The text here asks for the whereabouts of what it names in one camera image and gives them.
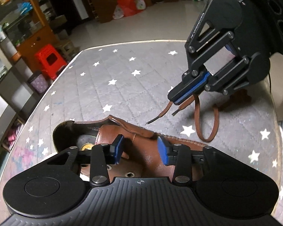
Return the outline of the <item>brown leather shoe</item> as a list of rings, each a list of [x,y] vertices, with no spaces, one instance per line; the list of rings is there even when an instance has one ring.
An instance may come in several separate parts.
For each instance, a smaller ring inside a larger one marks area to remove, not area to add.
[[[109,178],[133,176],[151,178],[167,176],[172,179],[174,166],[165,166],[157,148],[160,133],[138,127],[109,115],[96,121],[68,120],[56,126],[52,139],[57,152],[77,146],[78,150],[90,150],[95,145],[111,144],[122,134],[123,154],[118,165],[108,166]]]

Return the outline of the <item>grey star-patterned table mat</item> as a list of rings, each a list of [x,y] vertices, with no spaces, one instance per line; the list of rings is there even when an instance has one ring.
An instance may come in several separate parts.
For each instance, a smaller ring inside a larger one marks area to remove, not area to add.
[[[0,223],[9,212],[2,190],[9,178],[55,154],[52,133],[63,121],[100,120],[108,115],[152,131],[198,140],[194,106],[161,119],[169,91],[187,69],[182,41],[144,41],[88,48],[53,82],[27,120],[0,175]],[[283,223],[283,144],[269,84],[249,87],[249,104],[232,104],[220,113],[215,148],[276,181],[279,197],[273,216]]]

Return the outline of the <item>red folding laundry basket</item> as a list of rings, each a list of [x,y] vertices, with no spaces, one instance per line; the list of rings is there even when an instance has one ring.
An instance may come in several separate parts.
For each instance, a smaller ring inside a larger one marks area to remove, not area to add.
[[[117,0],[117,5],[113,13],[113,19],[133,16],[146,9],[144,0]]]

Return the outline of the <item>purple patterned bin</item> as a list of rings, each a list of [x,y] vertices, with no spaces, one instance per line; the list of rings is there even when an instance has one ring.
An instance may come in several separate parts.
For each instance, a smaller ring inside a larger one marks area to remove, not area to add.
[[[28,79],[28,83],[30,83],[39,94],[44,93],[48,88],[48,82],[40,71],[34,72]]]

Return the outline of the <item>red plastic stool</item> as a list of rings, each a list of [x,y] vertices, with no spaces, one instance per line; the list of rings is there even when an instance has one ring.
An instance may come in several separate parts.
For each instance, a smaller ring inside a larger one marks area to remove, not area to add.
[[[40,64],[42,72],[53,81],[67,66],[67,62],[51,44],[47,44],[38,50],[35,53],[35,58]]]

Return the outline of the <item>wooden display cabinet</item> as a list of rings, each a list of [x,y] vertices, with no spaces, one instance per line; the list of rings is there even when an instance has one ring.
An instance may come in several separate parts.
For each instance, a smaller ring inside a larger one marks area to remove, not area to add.
[[[0,25],[32,71],[40,68],[36,52],[58,41],[38,0],[0,0]]]

